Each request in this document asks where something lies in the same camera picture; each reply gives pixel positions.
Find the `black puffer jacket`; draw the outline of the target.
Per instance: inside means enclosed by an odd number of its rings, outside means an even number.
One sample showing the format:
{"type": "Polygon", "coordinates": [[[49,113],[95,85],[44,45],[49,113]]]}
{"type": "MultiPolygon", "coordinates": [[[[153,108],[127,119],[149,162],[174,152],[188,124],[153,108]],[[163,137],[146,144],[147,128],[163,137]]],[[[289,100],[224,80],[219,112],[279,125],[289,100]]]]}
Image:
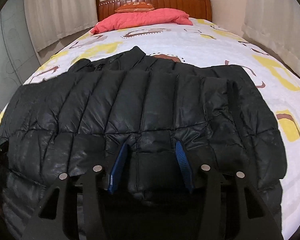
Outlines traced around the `black puffer jacket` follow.
{"type": "Polygon", "coordinates": [[[281,239],[285,147],[236,65],[134,47],[23,85],[0,124],[0,239],[281,239]],[[186,188],[175,156],[192,170],[186,188]],[[126,142],[115,193],[108,166],[126,142]]]}

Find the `frosted glass wardrobe door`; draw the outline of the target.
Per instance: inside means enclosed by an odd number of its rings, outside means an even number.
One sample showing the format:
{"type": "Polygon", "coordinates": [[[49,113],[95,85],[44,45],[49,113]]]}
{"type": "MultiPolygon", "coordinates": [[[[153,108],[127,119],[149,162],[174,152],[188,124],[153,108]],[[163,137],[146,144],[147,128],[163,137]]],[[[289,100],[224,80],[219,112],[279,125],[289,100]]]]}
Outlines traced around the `frosted glass wardrobe door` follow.
{"type": "Polygon", "coordinates": [[[0,11],[0,113],[39,66],[27,28],[24,0],[8,0],[0,11]]]}

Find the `patterned white bed sheet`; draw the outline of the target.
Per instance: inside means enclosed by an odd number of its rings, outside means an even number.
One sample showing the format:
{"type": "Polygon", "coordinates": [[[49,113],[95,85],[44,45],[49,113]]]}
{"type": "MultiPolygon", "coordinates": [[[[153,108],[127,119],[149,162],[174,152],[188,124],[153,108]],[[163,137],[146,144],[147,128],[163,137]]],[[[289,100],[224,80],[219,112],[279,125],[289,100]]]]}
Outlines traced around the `patterned white bed sheet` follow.
{"type": "Polygon", "coordinates": [[[285,147],[287,170],[280,180],[281,239],[300,239],[300,79],[243,38],[206,20],[191,21],[193,25],[163,23],[94,35],[88,32],[53,55],[21,86],[57,77],[81,59],[98,61],[134,47],[147,56],[198,68],[242,67],[273,112],[285,147]]]}

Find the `pink folded quilt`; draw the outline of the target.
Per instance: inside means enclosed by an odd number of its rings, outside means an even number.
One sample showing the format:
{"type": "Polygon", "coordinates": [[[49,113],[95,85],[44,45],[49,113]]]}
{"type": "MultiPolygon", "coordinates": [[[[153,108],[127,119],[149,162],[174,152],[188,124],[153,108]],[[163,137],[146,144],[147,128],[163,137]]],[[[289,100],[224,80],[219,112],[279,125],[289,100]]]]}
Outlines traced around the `pink folded quilt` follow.
{"type": "Polygon", "coordinates": [[[104,20],[97,22],[97,24],[90,30],[90,33],[94,35],[112,30],[163,23],[193,25],[186,12],[178,9],[162,8],[149,12],[123,12],[113,14],[104,20]]]}

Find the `wooden headboard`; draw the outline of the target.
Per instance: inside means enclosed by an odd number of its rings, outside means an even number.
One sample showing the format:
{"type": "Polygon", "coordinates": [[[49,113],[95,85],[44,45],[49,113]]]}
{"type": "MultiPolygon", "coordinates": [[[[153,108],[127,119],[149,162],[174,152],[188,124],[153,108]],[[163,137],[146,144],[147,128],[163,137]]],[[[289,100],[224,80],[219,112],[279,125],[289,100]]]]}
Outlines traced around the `wooden headboard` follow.
{"type": "Polygon", "coordinates": [[[115,10],[129,2],[148,2],[156,9],[172,8],[189,14],[196,19],[212,21],[211,0],[96,0],[97,19],[99,21],[115,14],[115,10]]]}

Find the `orange patterned pillow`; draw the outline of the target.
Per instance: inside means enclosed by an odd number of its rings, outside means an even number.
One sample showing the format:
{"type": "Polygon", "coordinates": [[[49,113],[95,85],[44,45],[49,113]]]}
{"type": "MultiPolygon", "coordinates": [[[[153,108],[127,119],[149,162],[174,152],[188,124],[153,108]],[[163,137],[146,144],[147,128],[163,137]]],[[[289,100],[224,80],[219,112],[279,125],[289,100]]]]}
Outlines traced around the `orange patterned pillow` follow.
{"type": "Polygon", "coordinates": [[[126,3],[120,7],[118,7],[115,12],[123,13],[123,12],[148,12],[155,10],[155,7],[151,3],[147,2],[131,2],[126,3]]]}

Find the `left beige curtain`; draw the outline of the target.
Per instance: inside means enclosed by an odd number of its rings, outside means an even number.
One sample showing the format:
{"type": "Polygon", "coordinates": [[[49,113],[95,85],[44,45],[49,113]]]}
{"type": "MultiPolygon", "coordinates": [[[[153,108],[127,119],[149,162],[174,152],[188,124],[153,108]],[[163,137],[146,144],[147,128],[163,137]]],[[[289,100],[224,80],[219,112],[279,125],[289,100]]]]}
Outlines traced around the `left beige curtain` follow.
{"type": "Polygon", "coordinates": [[[24,0],[24,6],[37,52],[97,23],[95,0],[24,0]]]}

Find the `beige curtain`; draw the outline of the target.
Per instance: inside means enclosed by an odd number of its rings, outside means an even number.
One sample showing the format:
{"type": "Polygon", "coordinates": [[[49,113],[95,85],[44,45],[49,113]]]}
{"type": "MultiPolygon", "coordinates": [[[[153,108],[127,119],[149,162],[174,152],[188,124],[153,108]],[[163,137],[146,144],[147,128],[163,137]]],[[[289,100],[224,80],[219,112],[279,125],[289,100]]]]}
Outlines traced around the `beige curtain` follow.
{"type": "Polygon", "coordinates": [[[24,6],[37,52],[97,23],[95,0],[24,0],[24,6]]]}
{"type": "Polygon", "coordinates": [[[272,50],[300,77],[300,4],[297,0],[247,0],[243,32],[272,50]]]}

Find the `right beige curtain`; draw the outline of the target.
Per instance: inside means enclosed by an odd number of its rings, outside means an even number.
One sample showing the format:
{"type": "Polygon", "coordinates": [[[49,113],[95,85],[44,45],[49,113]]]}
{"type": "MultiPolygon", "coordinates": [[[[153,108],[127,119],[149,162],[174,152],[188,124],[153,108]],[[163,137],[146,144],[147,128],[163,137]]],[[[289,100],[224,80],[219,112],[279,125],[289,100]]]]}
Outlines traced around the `right beige curtain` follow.
{"type": "Polygon", "coordinates": [[[300,4],[297,0],[247,0],[243,32],[272,50],[300,77],[300,4]]]}

